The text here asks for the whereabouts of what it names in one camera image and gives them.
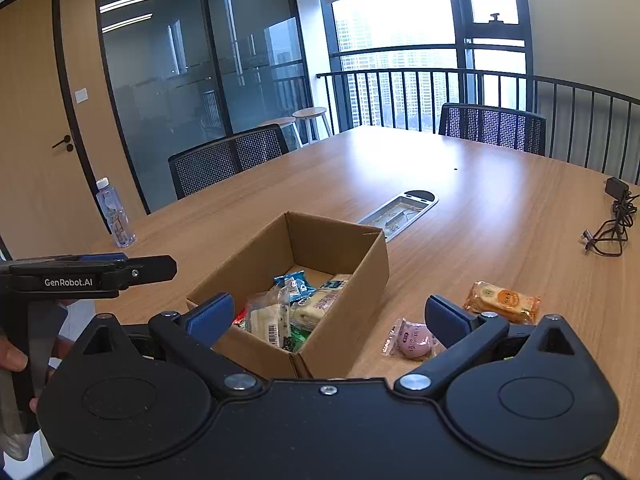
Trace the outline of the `person's left hand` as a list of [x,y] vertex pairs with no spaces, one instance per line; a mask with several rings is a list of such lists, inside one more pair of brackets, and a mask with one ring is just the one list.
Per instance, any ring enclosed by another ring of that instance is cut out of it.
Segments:
[[[52,348],[51,356],[55,359],[64,359],[70,349],[73,347],[73,341],[70,339],[58,335],[55,344]],[[0,365],[2,370],[9,370],[10,372],[21,372],[28,364],[28,357],[24,352],[21,352],[19,348],[16,348],[4,330],[1,331],[0,338]]]

